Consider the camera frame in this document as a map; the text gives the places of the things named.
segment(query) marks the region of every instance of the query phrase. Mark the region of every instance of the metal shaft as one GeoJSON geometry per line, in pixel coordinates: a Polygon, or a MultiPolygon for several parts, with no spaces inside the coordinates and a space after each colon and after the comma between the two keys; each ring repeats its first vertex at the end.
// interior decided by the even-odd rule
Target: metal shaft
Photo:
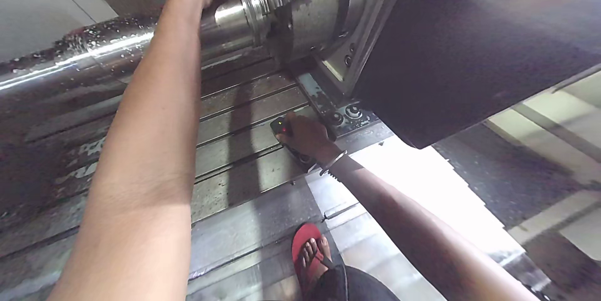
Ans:
{"type": "MultiPolygon", "coordinates": [[[[201,20],[203,65],[263,43],[267,21],[258,6],[259,0],[214,1],[201,20]]],[[[158,15],[116,18],[0,63],[0,121],[19,131],[121,94],[157,21],[158,15]]]]}

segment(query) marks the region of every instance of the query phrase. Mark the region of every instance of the metal bracelet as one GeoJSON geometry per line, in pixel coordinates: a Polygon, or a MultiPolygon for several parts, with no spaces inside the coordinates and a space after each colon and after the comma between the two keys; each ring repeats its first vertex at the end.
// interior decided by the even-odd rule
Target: metal bracelet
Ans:
{"type": "Polygon", "coordinates": [[[330,170],[330,168],[332,166],[334,166],[334,164],[340,160],[343,156],[347,155],[347,153],[349,153],[349,151],[344,151],[342,152],[339,156],[337,156],[334,160],[330,161],[329,164],[327,164],[326,166],[322,167],[321,173],[319,173],[319,176],[323,176],[324,174],[327,173],[327,171],[330,170]]]}

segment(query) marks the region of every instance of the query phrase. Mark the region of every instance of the floor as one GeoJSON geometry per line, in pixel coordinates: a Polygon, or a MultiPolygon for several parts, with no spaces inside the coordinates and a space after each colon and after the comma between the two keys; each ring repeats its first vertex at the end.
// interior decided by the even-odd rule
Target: floor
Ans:
{"type": "MultiPolygon", "coordinates": [[[[391,137],[382,145],[374,144],[352,157],[446,220],[501,264],[523,254],[503,225],[433,148],[416,150],[391,137]],[[403,168],[402,175],[398,175],[398,168],[403,168]]],[[[444,300],[350,192],[331,177],[310,174],[295,185],[267,192],[224,212],[221,217],[231,221],[230,235],[222,241],[225,246],[236,247],[228,252],[240,255],[215,262],[219,255],[210,253],[206,256],[211,260],[193,264],[191,275],[198,277],[189,284],[189,300],[299,300],[290,241],[294,228],[302,221],[316,222],[327,235],[335,263],[343,261],[364,270],[383,282],[400,300],[444,300]],[[297,208],[299,204],[304,206],[302,210],[297,208]],[[246,212],[238,214],[236,209],[246,212]],[[253,219],[251,215],[252,226],[238,224],[237,220],[253,219]],[[270,223],[269,232],[262,231],[260,225],[266,222],[270,223]]],[[[196,226],[207,229],[207,225],[196,226]]],[[[545,276],[537,274],[541,283],[545,283],[545,276]]]]}

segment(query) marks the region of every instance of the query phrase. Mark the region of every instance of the forearm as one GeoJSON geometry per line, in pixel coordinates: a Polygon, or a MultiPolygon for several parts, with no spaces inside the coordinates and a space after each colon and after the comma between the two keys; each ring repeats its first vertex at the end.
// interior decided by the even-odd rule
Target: forearm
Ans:
{"type": "Polygon", "coordinates": [[[203,0],[168,0],[94,175],[52,300],[181,300],[200,91],[203,0]]]}
{"type": "Polygon", "coordinates": [[[339,160],[330,173],[353,193],[407,259],[449,301],[535,300],[503,268],[445,222],[350,157],[339,160]]]}
{"type": "Polygon", "coordinates": [[[142,191],[127,188],[128,194],[140,197],[151,186],[160,188],[148,183],[176,180],[181,183],[177,189],[189,196],[198,128],[202,7],[200,0],[167,1],[110,128],[94,177],[94,187],[102,187],[99,193],[145,183],[135,185],[142,191]]]}

